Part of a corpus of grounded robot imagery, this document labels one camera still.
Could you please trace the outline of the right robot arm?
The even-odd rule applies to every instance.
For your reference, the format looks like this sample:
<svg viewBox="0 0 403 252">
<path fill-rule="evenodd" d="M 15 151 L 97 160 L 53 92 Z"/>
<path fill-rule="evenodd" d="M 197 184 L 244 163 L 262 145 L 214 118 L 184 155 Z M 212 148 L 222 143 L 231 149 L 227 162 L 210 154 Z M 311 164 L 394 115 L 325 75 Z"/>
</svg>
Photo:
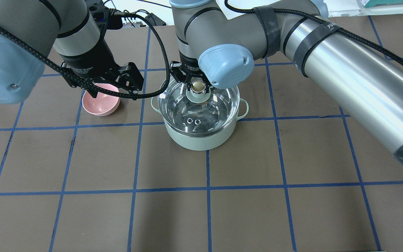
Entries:
<svg viewBox="0 0 403 252">
<path fill-rule="evenodd" d="M 171 0 L 182 58 L 206 83 L 237 86 L 254 61 L 282 52 L 370 132 L 403 166 L 403 59 L 323 14 L 321 0 L 280 0 L 227 19 L 215 0 Z"/>
</svg>

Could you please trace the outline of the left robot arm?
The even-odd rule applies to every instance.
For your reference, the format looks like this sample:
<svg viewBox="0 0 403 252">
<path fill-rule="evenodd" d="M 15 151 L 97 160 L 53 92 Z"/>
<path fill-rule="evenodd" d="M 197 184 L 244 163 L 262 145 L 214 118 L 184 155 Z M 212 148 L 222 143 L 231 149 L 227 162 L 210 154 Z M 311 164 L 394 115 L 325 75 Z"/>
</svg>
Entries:
<svg viewBox="0 0 403 252">
<path fill-rule="evenodd" d="M 133 62 L 117 64 L 105 41 L 123 27 L 102 0 L 0 0 L 0 104 L 28 98 L 45 67 L 71 88 L 96 97 L 96 83 L 136 95 L 144 78 Z"/>
</svg>

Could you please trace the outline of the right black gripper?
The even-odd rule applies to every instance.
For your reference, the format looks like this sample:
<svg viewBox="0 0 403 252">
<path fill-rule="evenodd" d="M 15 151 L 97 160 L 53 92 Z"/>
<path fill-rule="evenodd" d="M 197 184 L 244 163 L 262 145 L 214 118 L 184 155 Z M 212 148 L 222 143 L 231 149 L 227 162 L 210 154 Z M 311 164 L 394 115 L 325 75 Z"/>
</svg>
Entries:
<svg viewBox="0 0 403 252">
<path fill-rule="evenodd" d="M 207 84 L 207 77 L 198 66 L 192 67 L 184 62 L 171 61 L 169 70 L 178 83 L 192 84 L 194 81 L 202 81 Z"/>
</svg>

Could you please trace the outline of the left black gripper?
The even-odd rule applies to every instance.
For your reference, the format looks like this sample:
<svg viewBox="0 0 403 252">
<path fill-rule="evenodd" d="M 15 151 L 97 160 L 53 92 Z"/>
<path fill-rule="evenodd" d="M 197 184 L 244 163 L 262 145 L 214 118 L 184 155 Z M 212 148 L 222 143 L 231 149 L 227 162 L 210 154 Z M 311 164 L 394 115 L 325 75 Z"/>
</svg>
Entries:
<svg viewBox="0 0 403 252">
<path fill-rule="evenodd" d="M 115 13 L 107 7 L 89 7 L 83 21 L 60 34 L 60 55 L 78 77 L 117 87 L 119 98 L 144 99 L 144 78 L 136 64 L 119 66 L 104 39 L 107 30 L 123 27 L 121 16 Z M 94 88 L 84 90 L 94 99 L 99 94 Z"/>
</svg>

